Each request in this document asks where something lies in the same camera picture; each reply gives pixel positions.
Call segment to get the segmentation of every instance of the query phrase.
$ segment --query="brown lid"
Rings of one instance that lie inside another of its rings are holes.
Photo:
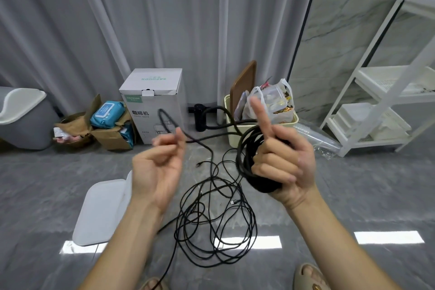
[[[230,112],[234,115],[237,104],[244,91],[249,91],[255,86],[255,73],[257,72],[257,61],[252,60],[243,69],[242,73],[234,81],[230,90]]]

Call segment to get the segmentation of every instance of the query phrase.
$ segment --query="sandal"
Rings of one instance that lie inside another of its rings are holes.
[[[144,284],[142,284],[142,286],[139,289],[143,290],[145,288],[145,286],[153,280],[158,282],[160,279],[158,277],[155,277],[155,276],[151,277],[146,282],[144,282]],[[169,287],[166,285],[165,281],[161,281],[160,284],[158,285],[158,287],[156,288],[156,290],[160,290],[160,289],[161,290],[169,290]]]
[[[323,275],[317,267],[311,265],[310,263],[303,263],[295,271],[293,290],[331,290],[329,286],[325,284],[319,284],[319,282],[313,279],[311,276],[303,275],[302,269],[305,266],[310,266],[314,271],[317,271],[317,273]]]

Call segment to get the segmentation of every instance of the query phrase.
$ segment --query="cable bundle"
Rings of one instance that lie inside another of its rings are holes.
[[[180,200],[180,212],[178,213],[178,216],[169,221],[159,230],[159,232],[161,232],[170,224],[176,222],[174,231],[175,246],[172,252],[171,259],[165,273],[152,290],[157,288],[160,282],[166,276],[169,267],[171,266],[172,260],[174,259],[177,246],[182,249],[190,262],[199,267],[210,268],[222,264],[233,264],[242,259],[242,257],[244,257],[249,252],[257,237],[257,223],[255,220],[255,214],[243,194],[242,186],[240,184],[242,178],[246,178],[247,181],[255,189],[259,190],[262,193],[270,193],[275,189],[280,188],[281,186],[280,183],[277,183],[270,179],[258,177],[251,172],[251,167],[254,164],[253,157],[255,156],[258,147],[264,141],[263,134],[261,133],[258,126],[253,126],[242,134],[241,131],[238,129],[237,125],[256,122],[256,120],[248,119],[236,122],[231,116],[231,113],[226,108],[223,108],[221,106],[204,110],[202,118],[205,120],[207,113],[214,112],[218,109],[223,110],[228,115],[231,123],[217,126],[206,126],[206,128],[221,129],[227,128],[229,126],[234,126],[236,132],[219,133],[201,139],[195,139],[189,134],[185,133],[185,135],[190,139],[190,141],[186,141],[186,143],[198,143],[210,152],[210,161],[202,161],[196,165],[197,167],[199,167],[203,163],[209,163],[210,175],[208,178],[204,179],[199,183],[196,183],[187,190],[187,192]],[[158,117],[160,119],[160,123],[168,133],[170,133],[171,131],[167,128],[163,116],[171,121],[175,127],[178,127],[178,124],[168,115],[166,111],[164,111],[163,109],[159,109]],[[216,164],[214,162],[215,154],[213,150],[207,145],[203,144],[202,141],[229,134],[241,136],[239,146],[237,149],[231,148],[227,150],[222,156],[222,160]],[[225,160],[225,155],[231,150],[237,150],[236,161]],[[232,177],[231,174],[228,172],[225,166],[226,163],[234,163],[236,165],[237,171],[239,173],[236,178]],[[231,180],[218,176],[220,165],[224,167]],[[224,189],[227,191],[229,189],[230,194],[225,194],[223,192]],[[223,197],[228,199],[228,202],[224,208],[224,211],[219,216],[212,218],[210,216],[211,194],[216,192],[220,193]],[[240,243],[225,243],[222,240],[225,227],[230,219],[237,212],[242,213],[246,222],[246,232],[244,234],[244,238]],[[208,228],[211,243],[211,246],[209,246],[209,248],[199,247],[192,241],[200,226]],[[215,243],[228,244],[231,245],[231,247],[223,248],[220,247],[221,245],[216,246]]]

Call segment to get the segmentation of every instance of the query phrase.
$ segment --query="black cylinder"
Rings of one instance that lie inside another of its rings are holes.
[[[198,132],[204,132],[205,131],[205,126],[206,126],[206,116],[204,116],[204,118],[202,118],[202,112],[205,110],[205,106],[197,103],[194,106],[194,111],[193,114],[195,115],[195,129]]]

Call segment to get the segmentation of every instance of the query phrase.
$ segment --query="hand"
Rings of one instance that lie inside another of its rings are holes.
[[[317,191],[313,146],[294,128],[272,125],[257,98],[251,98],[251,106],[264,136],[264,142],[254,156],[252,172],[282,183],[282,188],[275,190],[271,196],[290,211],[301,204],[309,192]],[[275,137],[289,141],[293,148]]]
[[[183,167],[186,137],[178,127],[176,134],[153,139],[153,148],[133,157],[131,198],[147,202],[163,214],[175,194]]]

